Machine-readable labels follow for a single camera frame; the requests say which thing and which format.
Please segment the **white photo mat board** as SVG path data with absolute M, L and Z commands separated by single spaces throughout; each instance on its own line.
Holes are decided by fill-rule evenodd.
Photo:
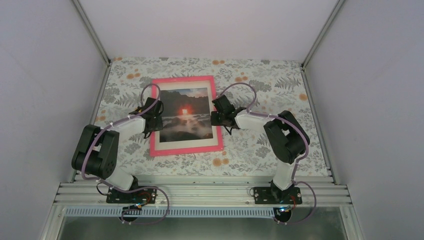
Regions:
M 174 89 L 192 89 L 192 88 L 207 88 L 208 89 L 208 98 L 209 98 L 209 106 L 211 111 L 213 111 L 212 99 L 213 93 L 211 90 L 211 84 L 209 81 L 188 81 L 188 82 L 163 82 L 157 84 L 160 88 L 160 92 L 162 90 L 174 90 Z M 175 141 L 175 142 L 159 142 L 159 131 L 154 133 L 155 142 L 154 149 L 156 151 L 162 150 L 170 150 L 174 151 L 177 149 L 191 149 L 198 147 L 210 147 L 217 146 L 218 140 L 220 139 L 217 128 L 212 126 L 213 138 L 211 139 L 203 139 L 203 140 L 188 140 L 188 141 Z

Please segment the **sunset photo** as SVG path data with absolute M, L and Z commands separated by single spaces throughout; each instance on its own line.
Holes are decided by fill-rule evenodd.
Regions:
M 214 137 L 206 87 L 162 90 L 160 100 L 163 103 L 163 129 L 158 134 L 160 143 Z

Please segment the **pink picture frame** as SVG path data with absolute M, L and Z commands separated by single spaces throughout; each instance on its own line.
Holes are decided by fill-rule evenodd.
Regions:
M 154 79 L 152 81 L 156 86 L 152 88 L 150 95 L 151 95 L 151 97 L 159 98 L 159 100 L 160 100 L 161 89 L 158 86 L 158 83 L 192 82 L 192 81 L 209 81 L 210 85 L 211 85 L 211 91 L 212 91 L 212 94 L 213 94 L 212 100 L 214 100 L 216 98 L 217 94 L 216 94 L 215 81 L 214 81 L 214 77 L 212 75 L 157 78 L 157 79 Z M 222 131 L 221 131 L 220 127 L 217 127 L 217 126 L 213 126 L 213 127 L 217 128 L 217 134 L 220 137 L 220 139 L 218 140 L 218 145 L 206 146 L 206 147 L 183 148 L 183 149 L 176 149 L 176 150 L 155 150 L 155 132 L 156 132 L 155 131 L 155 132 L 152 133 L 152 135 L 149 138 L 150 139 L 150 155 L 152 157 L 159 157 L 159 156 L 170 156 L 170 155 L 182 155 L 182 154 L 193 154 L 193 153 L 205 153 L 205 152 L 221 151 L 224 148 Z

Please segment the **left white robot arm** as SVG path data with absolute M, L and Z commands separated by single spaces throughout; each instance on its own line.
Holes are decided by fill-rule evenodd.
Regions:
M 147 139 L 162 130 L 163 111 L 162 101 L 148 97 L 145 105 L 106 127 L 86 125 L 71 160 L 72 168 L 85 180 L 99 181 L 119 191 L 124 201 L 134 202 L 139 197 L 138 179 L 117 166 L 119 146 L 135 134 Z

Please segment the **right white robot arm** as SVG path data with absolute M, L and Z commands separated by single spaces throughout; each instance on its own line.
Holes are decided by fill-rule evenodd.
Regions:
M 294 191 L 295 172 L 300 156 L 309 151 L 310 139 L 294 115 L 285 110 L 278 115 L 256 113 L 246 107 L 235 108 L 225 95 L 212 101 L 213 126 L 221 126 L 231 134 L 233 129 L 252 130 L 264 134 L 278 159 L 277 169 L 270 182 L 270 195 L 274 202 L 284 203 Z

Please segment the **floral patterned table mat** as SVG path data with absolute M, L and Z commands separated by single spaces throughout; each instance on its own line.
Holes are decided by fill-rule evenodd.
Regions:
M 310 139 L 309 154 L 297 176 L 328 174 L 313 114 L 296 61 L 168 57 L 117 57 L 97 111 L 95 124 L 105 126 L 125 117 L 151 90 L 153 79 L 213 76 L 217 93 L 224 92 L 236 107 L 252 104 L 257 113 L 290 111 Z M 277 167 L 264 134 L 251 130 L 223 133 L 223 150 L 171 156 L 150 155 L 141 133 L 119 146 L 118 166 L 133 175 L 272 176 Z

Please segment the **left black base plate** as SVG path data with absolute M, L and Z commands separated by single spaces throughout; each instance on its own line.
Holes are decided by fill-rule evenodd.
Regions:
M 108 204 L 154 204 L 157 190 L 144 188 L 137 192 L 124 193 L 116 189 L 110 189 L 107 193 L 106 203 Z

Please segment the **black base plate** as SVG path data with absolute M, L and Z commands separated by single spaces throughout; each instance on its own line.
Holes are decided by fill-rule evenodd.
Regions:
M 154 204 L 157 190 L 144 188 L 137 192 L 124 193 L 116 189 L 110 189 L 107 193 L 106 203 L 108 204 Z
M 277 187 L 254 187 L 252 192 L 257 205 L 300 205 L 303 203 L 299 187 L 290 186 L 286 190 Z

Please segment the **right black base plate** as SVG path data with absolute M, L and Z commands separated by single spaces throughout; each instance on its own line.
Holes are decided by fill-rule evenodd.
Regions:
M 303 203 L 299 187 L 290 186 L 286 190 L 277 187 L 254 187 L 252 192 L 257 205 L 300 205 Z

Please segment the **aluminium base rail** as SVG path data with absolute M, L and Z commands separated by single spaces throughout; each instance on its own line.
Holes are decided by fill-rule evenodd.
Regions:
M 345 210 L 352 200 L 345 185 L 330 177 L 301 177 L 302 204 L 255 204 L 254 187 L 269 187 L 266 177 L 169 177 L 139 178 L 141 185 L 155 186 L 154 204 L 106 203 L 107 186 L 77 176 L 72 183 L 61 183 L 54 205 L 63 206 L 68 216 L 130 217 L 247 217 L 271 218 L 279 210 L 335 207 Z

